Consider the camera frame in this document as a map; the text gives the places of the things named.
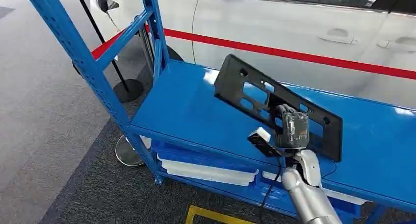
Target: car tire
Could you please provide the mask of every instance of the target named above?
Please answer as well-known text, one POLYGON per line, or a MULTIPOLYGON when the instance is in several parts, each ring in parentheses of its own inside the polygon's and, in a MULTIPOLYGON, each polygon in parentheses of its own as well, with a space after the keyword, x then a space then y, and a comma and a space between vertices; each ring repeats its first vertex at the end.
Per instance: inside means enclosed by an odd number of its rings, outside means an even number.
POLYGON ((183 61, 182 57, 179 56, 179 54, 175 52, 175 50, 171 49, 171 47, 169 46, 168 46, 168 54, 169 54, 169 58, 172 60, 183 61))

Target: blue metal shelf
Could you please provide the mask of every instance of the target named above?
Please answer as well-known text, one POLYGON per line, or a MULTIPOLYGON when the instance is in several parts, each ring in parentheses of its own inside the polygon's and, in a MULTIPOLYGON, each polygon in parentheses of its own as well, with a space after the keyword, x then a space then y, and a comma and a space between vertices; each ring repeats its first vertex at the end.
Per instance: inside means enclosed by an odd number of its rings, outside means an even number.
MULTIPOLYGON (((276 171, 276 159, 266 158, 246 140, 261 124, 214 97, 217 70, 172 60, 167 68, 169 71, 161 74, 131 122, 135 133, 276 171)), ((415 111, 295 85, 287 87, 343 118, 343 160, 337 164, 337 171, 322 181, 324 187, 387 206, 416 210, 413 154, 401 154, 396 159, 395 148, 388 143, 400 145, 404 151, 415 150, 415 136, 403 133, 416 125, 415 111), (362 109, 371 111, 358 117, 362 109), (376 136, 387 129, 388 133, 376 136), (363 166, 374 169, 369 172, 363 166)), ((320 165, 322 174, 334 169, 325 158, 320 158, 320 165)))
MULTIPOLYGON (((264 192, 252 184, 238 187, 167 174, 141 141, 139 135, 144 135, 194 151, 217 153, 262 171, 277 170, 275 158, 264 157, 246 140, 260 123, 213 96, 218 71, 169 60, 157 0, 143 0, 145 10, 97 61, 59 0, 30 1, 146 162, 156 183, 161 184, 163 177, 169 177, 254 205, 260 204, 264 192), (130 121, 103 70, 145 23, 149 25, 155 47, 155 85, 130 121)), ((416 211, 415 111, 294 85, 288 87, 343 118, 343 160, 337 171, 323 180, 324 187, 382 205, 416 211)), ((320 158, 320 165, 323 174, 334 168, 324 158, 320 158)), ((295 216, 287 199, 269 199, 265 207, 295 216)), ((341 218, 345 222, 351 221, 345 215, 341 218)))

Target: blue shelf top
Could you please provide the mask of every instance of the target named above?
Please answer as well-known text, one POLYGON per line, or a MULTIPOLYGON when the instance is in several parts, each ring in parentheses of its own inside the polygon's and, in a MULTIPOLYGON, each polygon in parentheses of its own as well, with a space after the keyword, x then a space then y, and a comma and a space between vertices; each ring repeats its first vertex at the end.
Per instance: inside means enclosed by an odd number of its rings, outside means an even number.
MULTIPOLYGON (((247 141, 261 123, 214 97, 217 70, 169 61, 131 125, 155 137, 209 148, 264 164, 276 164, 247 141)), ((413 159, 416 112, 410 109, 287 85, 343 118, 342 162, 323 184, 333 190, 416 211, 413 159)), ((320 158, 321 172, 334 169, 320 158)))

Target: white car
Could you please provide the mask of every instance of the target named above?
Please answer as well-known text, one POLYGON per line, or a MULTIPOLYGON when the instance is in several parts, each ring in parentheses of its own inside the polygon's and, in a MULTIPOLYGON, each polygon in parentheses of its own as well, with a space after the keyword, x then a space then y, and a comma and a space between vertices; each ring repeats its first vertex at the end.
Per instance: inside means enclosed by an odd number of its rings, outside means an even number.
MULTIPOLYGON (((416 109, 413 1, 158 0, 172 58, 220 69, 233 53, 277 81, 416 109)), ((105 39, 143 11, 90 5, 105 39)))

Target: black pole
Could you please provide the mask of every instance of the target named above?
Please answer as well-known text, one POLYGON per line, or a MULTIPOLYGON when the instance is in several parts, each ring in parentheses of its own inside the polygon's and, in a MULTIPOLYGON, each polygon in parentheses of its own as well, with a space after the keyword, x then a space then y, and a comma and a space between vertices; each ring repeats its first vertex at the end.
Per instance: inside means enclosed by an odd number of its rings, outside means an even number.
MULTIPOLYGON (((79 0, 79 2, 81 3, 82 7, 84 8, 84 11, 85 11, 85 13, 87 14, 88 19, 90 20, 90 22, 91 22, 92 26, 94 27, 94 30, 95 30, 95 32, 97 33, 98 38, 100 39, 101 43, 105 43, 104 37, 103 37, 103 35, 101 34, 100 30, 98 29, 98 26, 97 26, 97 24, 95 23, 95 20, 94 20, 94 18, 92 17, 91 12, 90 12, 90 10, 88 9, 87 4, 85 3, 85 1, 84 1, 84 0, 79 0)), ((124 88, 126 89, 126 91, 129 91, 129 88, 127 87, 126 81, 124 80, 123 76, 121 75, 120 70, 118 69, 118 66, 117 66, 117 64, 116 64, 116 61, 115 61, 115 60, 112 60, 112 61, 111 61, 111 63, 113 64, 114 69, 116 70, 117 75, 118 75, 118 77, 120 78, 121 83, 123 84, 124 88)))

